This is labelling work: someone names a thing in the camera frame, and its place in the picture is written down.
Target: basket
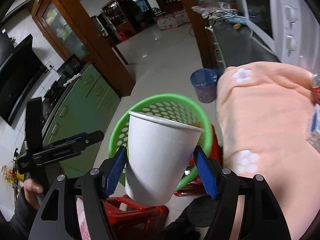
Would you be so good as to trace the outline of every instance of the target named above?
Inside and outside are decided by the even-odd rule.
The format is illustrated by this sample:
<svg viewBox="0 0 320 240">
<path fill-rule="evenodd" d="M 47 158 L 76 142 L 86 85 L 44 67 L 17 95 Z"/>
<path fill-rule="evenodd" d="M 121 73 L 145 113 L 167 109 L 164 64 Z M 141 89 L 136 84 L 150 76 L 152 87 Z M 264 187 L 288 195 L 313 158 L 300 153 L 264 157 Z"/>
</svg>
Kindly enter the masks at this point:
<svg viewBox="0 0 320 240">
<path fill-rule="evenodd" d="M 129 111 L 136 111 L 167 118 L 173 121 L 191 124 L 199 123 L 205 130 L 201 134 L 199 144 L 207 156 L 211 153 L 212 129 L 205 111 L 192 99 L 172 93 L 160 94 L 148 97 L 132 106 L 116 124 L 109 141 L 109 158 L 116 155 L 118 148 L 123 145 L 127 147 L 129 130 Z M 198 176 L 196 167 L 193 167 L 190 174 L 183 177 L 176 190 L 182 189 Z M 119 182 L 125 186 L 125 173 L 121 174 Z"/>
</svg>

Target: green cabinet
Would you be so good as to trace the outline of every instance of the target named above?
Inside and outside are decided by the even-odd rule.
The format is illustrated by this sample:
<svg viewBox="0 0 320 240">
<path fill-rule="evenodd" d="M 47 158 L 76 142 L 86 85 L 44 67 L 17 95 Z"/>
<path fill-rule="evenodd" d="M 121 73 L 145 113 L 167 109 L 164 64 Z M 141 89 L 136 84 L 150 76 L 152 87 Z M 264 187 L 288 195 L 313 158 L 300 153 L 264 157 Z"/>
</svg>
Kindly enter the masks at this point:
<svg viewBox="0 0 320 240">
<path fill-rule="evenodd" d="M 82 132 L 105 132 L 120 98 L 99 72 L 90 65 L 73 85 L 58 108 L 44 137 L 44 145 Z M 89 146 L 81 155 L 61 163 L 69 178 L 89 171 L 100 144 Z"/>
</svg>

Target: bottle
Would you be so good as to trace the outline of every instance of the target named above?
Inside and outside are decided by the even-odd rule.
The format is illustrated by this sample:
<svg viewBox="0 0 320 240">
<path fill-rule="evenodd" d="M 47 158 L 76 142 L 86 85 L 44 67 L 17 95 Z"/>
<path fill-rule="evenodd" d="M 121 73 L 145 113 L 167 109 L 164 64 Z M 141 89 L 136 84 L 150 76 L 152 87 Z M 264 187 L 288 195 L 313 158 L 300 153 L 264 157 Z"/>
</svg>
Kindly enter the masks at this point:
<svg viewBox="0 0 320 240">
<path fill-rule="evenodd" d="M 316 98 L 316 103 L 320 105 L 320 72 L 313 75 L 311 90 Z"/>
</svg>

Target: silver screw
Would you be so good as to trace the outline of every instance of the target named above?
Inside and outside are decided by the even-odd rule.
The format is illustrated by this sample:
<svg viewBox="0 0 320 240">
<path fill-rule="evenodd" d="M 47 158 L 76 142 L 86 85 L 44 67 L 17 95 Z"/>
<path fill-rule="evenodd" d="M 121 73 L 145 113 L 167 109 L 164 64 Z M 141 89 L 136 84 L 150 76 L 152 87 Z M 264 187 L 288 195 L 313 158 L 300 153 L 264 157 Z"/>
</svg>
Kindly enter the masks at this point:
<svg viewBox="0 0 320 240">
<path fill-rule="evenodd" d="M 63 174 L 61 174 L 61 175 L 59 175 L 59 176 L 57 177 L 57 180 L 58 180 L 58 181 L 63 181 L 63 180 L 65 179 L 65 177 L 66 177 L 66 176 L 64 176 Z"/>
<path fill-rule="evenodd" d="M 228 169 L 228 168 L 223 168 L 223 169 L 222 169 L 222 173 L 228 175 L 228 174 L 231 173 L 231 170 Z"/>
<path fill-rule="evenodd" d="M 258 174 L 256 175 L 256 180 L 263 181 L 263 177 L 260 174 Z"/>
<path fill-rule="evenodd" d="M 95 168 L 90 171 L 91 175 L 97 175 L 99 173 L 99 169 Z"/>
</svg>

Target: blue trash can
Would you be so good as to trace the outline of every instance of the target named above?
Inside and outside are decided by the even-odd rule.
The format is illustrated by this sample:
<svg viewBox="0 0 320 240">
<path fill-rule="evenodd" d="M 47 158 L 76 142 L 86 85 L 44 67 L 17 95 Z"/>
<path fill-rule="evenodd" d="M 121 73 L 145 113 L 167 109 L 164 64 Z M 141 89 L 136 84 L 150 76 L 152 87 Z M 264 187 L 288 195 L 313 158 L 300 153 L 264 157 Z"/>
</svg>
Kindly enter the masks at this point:
<svg viewBox="0 0 320 240">
<path fill-rule="evenodd" d="M 217 70 L 201 68 L 192 73 L 190 81 L 202 103 L 211 103 L 217 98 Z"/>
</svg>

